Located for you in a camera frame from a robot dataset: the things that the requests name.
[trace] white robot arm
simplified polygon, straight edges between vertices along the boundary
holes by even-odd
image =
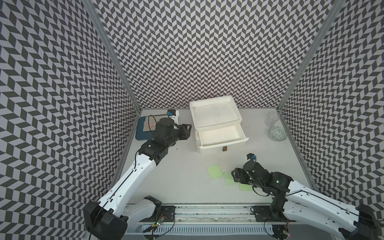
[[[178,115],[177,110],[168,110],[167,117],[156,123],[153,137],[137,151],[135,162],[126,173],[98,202],[90,201],[83,208],[86,229],[92,235],[100,240],[119,240],[128,225],[154,215],[157,218],[161,202],[151,196],[124,209],[140,183],[167,155],[168,148],[189,138],[192,126],[176,124]]]
[[[249,161],[242,169],[235,168],[232,177],[235,182],[259,187],[263,192],[274,196],[269,210],[272,220],[299,221],[340,239],[377,239],[377,221],[371,207],[364,204],[356,207],[334,200],[283,173],[269,173],[256,162],[256,156],[252,153],[247,157]],[[285,239],[287,236],[284,233],[278,237]]]
[[[119,240],[128,225],[149,217],[158,219],[161,202],[151,196],[128,209],[125,207],[140,183],[168,153],[168,148],[190,136],[191,125],[174,123],[178,111],[170,109],[167,114],[167,118],[156,124],[153,138],[137,151],[135,162],[120,180],[97,203],[90,201],[84,207],[86,229],[100,240]],[[269,173],[256,162],[254,154],[247,157],[249,161],[242,169],[235,168],[232,177],[235,182],[259,187],[274,196],[269,217],[275,222],[299,221],[340,239],[377,239],[376,219],[369,206],[361,204],[356,207],[329,198],[283,173]],[[288,236],[284,231],[274,233],[273,237],[277,239]]]

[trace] green paper square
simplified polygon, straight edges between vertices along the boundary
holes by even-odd
[[[211,179],[215,179],[223,175],[218,164],[207,167],[207,171]]]
[[[224,176],[225,184],[226,184],[227,186],[236,183],[236,182],[233,180],[233,177],[232,177],[231,172],[223,172],[223,176]]]
[[[252,185],[248,185],[248,184],[239,183],[239,188],[241,191],[253,191]]]

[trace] white floor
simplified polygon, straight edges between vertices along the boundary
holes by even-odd
[[[268,112],[274,109],[240,109],[242,128],[249,138],[244,148],[202,156],[196,152],[195,129],[189,109],[179,110],[179,123],[192,124],[188,140],[178,141],[169,148],[160,164],[144,179],[129,203],[140,202],[151,195],[163,204],[180,203],[270,203],[253,191],[240,191],[238,184],[226,186],[223,177],[211,180],[207,167],[219,164],[222,172],[242,168],[246,155],[254,153],[257,161],[269,172],[282,172],[309,187],[301,165],[288,139],[274,142],[264,124]],[[164,114],[166,110],[143,110],[142,116]],[[132,141],[122,175],[134,161],[134,155],[145,141]]]

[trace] open drawer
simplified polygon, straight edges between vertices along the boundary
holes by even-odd
[[[227,150],[239,148],[244,146],[246,141],[248,141],[240,124],[209,131],[195,132],[195,136],[196,150],[203,155],[222,152],[224,147],[227,147]]]

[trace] checkered wall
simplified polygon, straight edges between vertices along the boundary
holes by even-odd
[[[326,195],[384,217],[381,1],[347,1],[283,114]]]
[[[144,108],[275,107],[333,0],[94,0]]]
[[[79,0],[0,1],[0,32],[0,239],[79,238],[136,112]]]

